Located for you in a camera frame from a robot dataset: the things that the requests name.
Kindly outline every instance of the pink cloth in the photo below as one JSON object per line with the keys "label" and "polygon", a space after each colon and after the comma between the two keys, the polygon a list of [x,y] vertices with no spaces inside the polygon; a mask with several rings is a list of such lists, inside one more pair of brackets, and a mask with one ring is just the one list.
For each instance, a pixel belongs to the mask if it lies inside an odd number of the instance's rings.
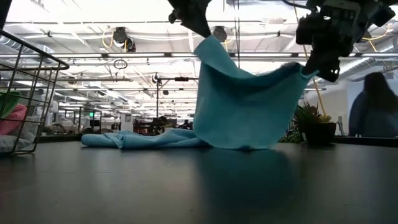
{"label": "pink cloth", "polygon": [[7,135],[12,130],[16,129],[22,123],[26,114],[27,108],[24,105],[17,105],[14,110],[7,116],[6,119],[13,119],[18,121],[1,121],[0,120],[0,135]]}

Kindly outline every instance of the blue towel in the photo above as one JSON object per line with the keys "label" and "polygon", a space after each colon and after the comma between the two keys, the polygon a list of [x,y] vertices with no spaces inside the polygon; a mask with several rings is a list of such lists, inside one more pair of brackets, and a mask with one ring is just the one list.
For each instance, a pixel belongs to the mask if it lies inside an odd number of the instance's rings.
{"label": "blue towel", "polygon": [[285,133],[297,102],[314,74],[302,75],[291,63],[255,76],[239,69],[212,35],[196,49],[201,60],[194,131],[172,129],[160,136],[131,132],[87,134],[92,147],[198,147],[266,149]]}

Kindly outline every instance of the desk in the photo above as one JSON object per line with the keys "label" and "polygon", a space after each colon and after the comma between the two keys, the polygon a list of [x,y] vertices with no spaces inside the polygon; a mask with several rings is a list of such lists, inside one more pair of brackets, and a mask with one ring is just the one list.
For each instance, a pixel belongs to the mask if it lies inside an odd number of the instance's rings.
{"label": "desk", "polygon": [[398,149],[120,151],[0,158],[1,223],[398,223]]}

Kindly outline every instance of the wire basket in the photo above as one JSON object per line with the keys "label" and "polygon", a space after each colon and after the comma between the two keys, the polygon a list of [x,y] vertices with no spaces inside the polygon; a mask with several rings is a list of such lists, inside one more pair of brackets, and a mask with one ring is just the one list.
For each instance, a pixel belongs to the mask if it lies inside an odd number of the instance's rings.
{"label": "wire basket", "polygon": [[69,65],[3,30],[0,38],[17,51],[0,51],[0,154],[33,153],[58,73]]}

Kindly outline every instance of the black table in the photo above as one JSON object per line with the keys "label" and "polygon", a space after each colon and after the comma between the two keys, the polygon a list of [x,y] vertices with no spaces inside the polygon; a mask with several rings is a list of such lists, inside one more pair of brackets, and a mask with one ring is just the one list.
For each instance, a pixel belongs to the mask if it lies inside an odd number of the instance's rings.
{"label": "black table", "polygon": [[398,223],[398,149],[120,151],[0,158],[0,223]]}

